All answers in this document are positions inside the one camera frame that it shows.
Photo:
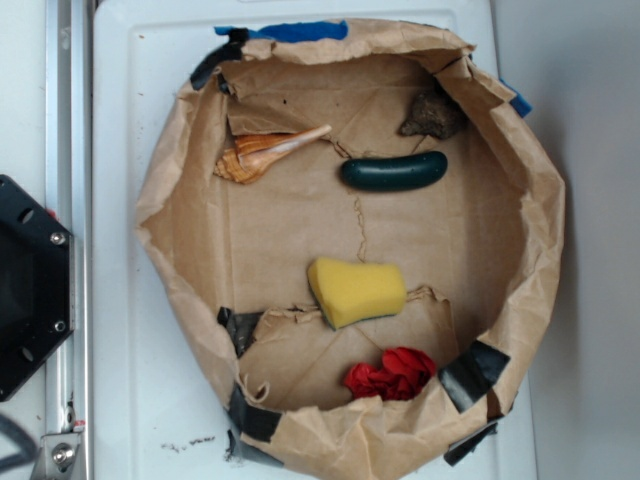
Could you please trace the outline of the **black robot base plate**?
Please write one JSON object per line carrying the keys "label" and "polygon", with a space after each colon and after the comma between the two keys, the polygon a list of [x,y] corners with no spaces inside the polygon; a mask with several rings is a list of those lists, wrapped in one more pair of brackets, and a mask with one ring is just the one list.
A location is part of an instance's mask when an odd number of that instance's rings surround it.
{"label": "black robot base plate", "polygon": [[70,335],[72,235],[1,176],[1,400],[10,400]]}

